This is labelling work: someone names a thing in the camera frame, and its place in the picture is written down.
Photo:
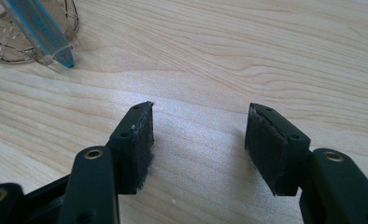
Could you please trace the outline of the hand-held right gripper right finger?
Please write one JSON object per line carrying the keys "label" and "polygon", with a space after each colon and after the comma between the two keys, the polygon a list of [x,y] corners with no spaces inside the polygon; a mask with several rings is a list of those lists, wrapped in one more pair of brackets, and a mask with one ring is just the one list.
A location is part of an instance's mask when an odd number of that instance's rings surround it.
{"label": "hand-held right gripper right finger", "polygon": [[245,149],[274,195],[296,195],[310,142],[273,108],[249,105]]}

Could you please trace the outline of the blue toothbrush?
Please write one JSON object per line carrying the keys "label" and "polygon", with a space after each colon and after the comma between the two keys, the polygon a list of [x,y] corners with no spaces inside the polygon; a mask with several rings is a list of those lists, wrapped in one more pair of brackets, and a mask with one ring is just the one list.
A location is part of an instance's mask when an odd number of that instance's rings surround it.
{"label": "blue toothbrush", "polygon": [[40,0],[0,0],[0,3],[44,62],[56,61],[68,68],[75,64],[64,31]]}

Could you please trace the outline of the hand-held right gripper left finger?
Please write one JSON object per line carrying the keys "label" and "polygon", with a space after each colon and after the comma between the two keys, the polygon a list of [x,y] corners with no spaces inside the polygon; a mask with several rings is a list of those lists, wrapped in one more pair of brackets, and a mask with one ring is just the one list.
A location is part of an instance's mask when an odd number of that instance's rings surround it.
{"label": "hand-held right gripper left finger", "polygon": [[132,106],[106,144],[112,152],[118,194],[136,194],[145,184],[154,158],[152,107],[152,102]]}

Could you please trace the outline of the clear glass mug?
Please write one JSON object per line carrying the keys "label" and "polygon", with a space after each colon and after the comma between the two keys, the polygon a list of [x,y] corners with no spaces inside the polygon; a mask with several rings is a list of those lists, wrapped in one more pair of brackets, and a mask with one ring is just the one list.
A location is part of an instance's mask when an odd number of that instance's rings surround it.
{"label": "clear glass mug", "polygon": [[[78,45],[77,31],[79,27],[75,1],[40,0],[40,2],[61,26],[73,53],[73,48]],[[37,62],[44,66],[57,63],[56,61],[46,63],[42,60],[41,56],[35,51],[33,44],[0,3],[0,63],[30,62]]]}

